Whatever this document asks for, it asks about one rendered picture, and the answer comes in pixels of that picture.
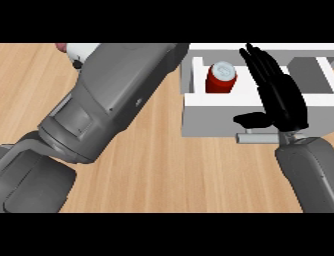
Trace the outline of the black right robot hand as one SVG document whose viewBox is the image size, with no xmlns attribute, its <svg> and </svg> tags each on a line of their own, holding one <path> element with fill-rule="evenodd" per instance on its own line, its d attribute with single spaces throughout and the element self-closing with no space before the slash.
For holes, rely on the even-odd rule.
<svg viewBox="0 0 334 256">
<path fill-rule="evenodd" d="M 281 132 L 306 129 L 308 107 L 293 77 L 283 72 L 275 58 L 259 47 L 247 44 L 240 54 L 257 84 L 265 111 L 235 116 L 234 122 L 246 129 L 269 126 L 275 126 Z"/>
</svg>

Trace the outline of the red can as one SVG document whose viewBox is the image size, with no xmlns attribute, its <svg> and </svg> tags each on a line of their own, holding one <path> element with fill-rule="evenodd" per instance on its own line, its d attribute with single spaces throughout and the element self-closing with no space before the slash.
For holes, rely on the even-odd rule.
<svg viewBox="0 0 334 256">
<path fill-rule="evenodd" d="M 234 65 L 226 61 L 216 62 L 207 72 L 206 92 L 229 93 L 232 91 L 238 74 Z"/>
</svg>

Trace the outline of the white drawer front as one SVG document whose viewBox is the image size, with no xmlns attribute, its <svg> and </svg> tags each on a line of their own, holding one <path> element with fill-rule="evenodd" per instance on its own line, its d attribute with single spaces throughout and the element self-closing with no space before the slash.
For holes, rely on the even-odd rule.
<svg viewBox="0 0 334 256">
<path fill-rule="evenodd" d="M 309 128 L 302 133 L 322 137 L 334 132 L 334 94 L 305 94 Z M 234 137 L 244 131 L 237 115 L 263 112 L 259 94 L 185 94 L 184 137 Z"/>
</svg>

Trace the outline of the white drawer box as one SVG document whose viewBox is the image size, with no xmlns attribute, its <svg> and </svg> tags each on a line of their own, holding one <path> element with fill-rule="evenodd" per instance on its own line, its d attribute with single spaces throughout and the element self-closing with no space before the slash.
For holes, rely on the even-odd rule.
<svg viewBox="0 0 334 256">
<path fill-rule="evenodd" d="M 334 69 L 334 43 L 254 43 L 275 58 L 283 66 L 287 66 L 294 57 L 327 57 Z M 181 92 L 194 92 L 192 59 L 201 57 L 204 63 L 212 65 L 216 61 L 228 61 L 234 66 L 244 66 L 246 61 L 240 54 L 244 43 L 192 43 L 188 55 L 181 65 Z"/>
</svg>

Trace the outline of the white object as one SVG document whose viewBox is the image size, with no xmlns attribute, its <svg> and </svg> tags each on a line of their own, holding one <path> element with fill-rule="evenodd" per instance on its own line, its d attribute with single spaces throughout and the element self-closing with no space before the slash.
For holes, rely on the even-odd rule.
<svg viewBox="0 0 334 256">
<path fill-rule="evenodd" d="M 86 62 L 88 57 L 98 48 L 99 43 L 68 43 L 67 55 L 73 63 L 73 67 L 80 70 Z"/>
</svg>

